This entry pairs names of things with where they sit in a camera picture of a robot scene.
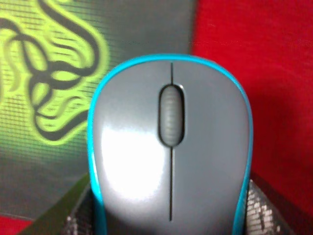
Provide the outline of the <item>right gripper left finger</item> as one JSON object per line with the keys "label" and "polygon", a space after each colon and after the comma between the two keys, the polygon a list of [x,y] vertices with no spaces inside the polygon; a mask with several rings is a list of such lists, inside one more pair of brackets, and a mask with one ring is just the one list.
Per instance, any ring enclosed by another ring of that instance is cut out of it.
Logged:
{"label": "right gripper left finger", "polygon": [[85,174],[54,206],[23,230],[24,235],[93,235],[94,198]]}

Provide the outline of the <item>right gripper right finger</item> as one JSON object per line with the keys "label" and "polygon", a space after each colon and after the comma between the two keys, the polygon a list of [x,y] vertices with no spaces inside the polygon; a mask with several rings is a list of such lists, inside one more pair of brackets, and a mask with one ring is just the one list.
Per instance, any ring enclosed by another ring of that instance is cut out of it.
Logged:
{"label": "right gripper right finger", "polygon": [[251,173],[246,208],[246,235],[311,235],[313,217]]}

